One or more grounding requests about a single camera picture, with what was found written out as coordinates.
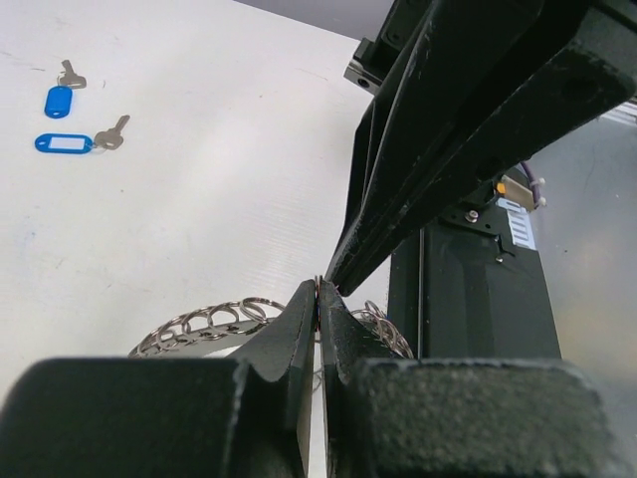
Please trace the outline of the blue windowed tag key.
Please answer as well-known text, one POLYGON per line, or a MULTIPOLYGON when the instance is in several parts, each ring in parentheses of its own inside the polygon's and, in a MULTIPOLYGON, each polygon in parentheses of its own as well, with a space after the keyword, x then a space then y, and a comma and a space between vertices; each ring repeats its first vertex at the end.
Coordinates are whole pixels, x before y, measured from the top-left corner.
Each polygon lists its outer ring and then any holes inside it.
POLYGON ((123 144, 122 130, 130 115, 121 116, 116 124, 94 136, 74 133, 43 133, 34 140, 35 148, 43 153, 87 154, 96 149, 116 150, 123 144))

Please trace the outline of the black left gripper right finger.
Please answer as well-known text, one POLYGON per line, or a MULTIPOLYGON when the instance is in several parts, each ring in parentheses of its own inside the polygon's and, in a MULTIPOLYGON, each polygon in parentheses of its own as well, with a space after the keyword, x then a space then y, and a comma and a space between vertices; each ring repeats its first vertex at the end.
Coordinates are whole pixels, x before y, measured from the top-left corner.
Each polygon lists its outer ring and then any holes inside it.
POLYGON ((592 383, 557 359, 397 356, 318 285, 331 477, 628 477, 592 383))

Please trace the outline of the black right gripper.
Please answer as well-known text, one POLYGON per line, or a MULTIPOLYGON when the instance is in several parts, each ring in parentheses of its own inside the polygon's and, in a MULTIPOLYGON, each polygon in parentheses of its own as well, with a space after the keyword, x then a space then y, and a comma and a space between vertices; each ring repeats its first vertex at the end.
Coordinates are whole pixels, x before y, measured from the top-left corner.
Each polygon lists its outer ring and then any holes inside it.
POLYGON ((414 231, 636 92, 632 1, 395 1, 343 76, 376 90, 325 273, 353 293, 414 231))

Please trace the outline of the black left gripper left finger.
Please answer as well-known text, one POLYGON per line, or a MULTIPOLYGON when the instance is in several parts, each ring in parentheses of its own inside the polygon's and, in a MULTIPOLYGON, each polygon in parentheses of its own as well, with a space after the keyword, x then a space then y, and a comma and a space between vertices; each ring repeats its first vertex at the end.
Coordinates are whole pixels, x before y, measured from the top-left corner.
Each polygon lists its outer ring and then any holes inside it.
POLYGON ((1 410, 5 477, 304 477, 316 284, 224 358, 55 358, 1 410))

